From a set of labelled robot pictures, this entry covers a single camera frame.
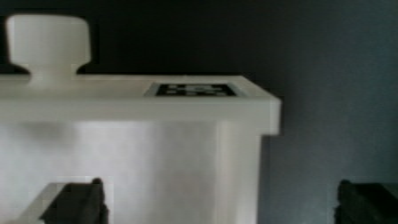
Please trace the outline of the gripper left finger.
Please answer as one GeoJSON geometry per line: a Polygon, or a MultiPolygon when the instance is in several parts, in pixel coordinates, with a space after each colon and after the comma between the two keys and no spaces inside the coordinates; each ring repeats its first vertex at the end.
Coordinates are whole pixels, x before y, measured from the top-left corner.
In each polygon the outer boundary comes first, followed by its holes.
{"type": "Polygon", "coordinates": [[[103,181],[67,183],[39,216],[44,224],[108,224],[103,181]]]}

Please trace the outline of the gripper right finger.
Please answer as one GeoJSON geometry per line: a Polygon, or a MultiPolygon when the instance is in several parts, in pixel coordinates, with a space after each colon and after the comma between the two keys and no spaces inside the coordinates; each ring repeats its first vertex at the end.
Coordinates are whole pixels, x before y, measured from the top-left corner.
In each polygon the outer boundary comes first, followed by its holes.
{"type": "Polygon", "coordinates": [[[337,186],[334,224],[398,224],[398,183],[353,183],[337,186]]]}

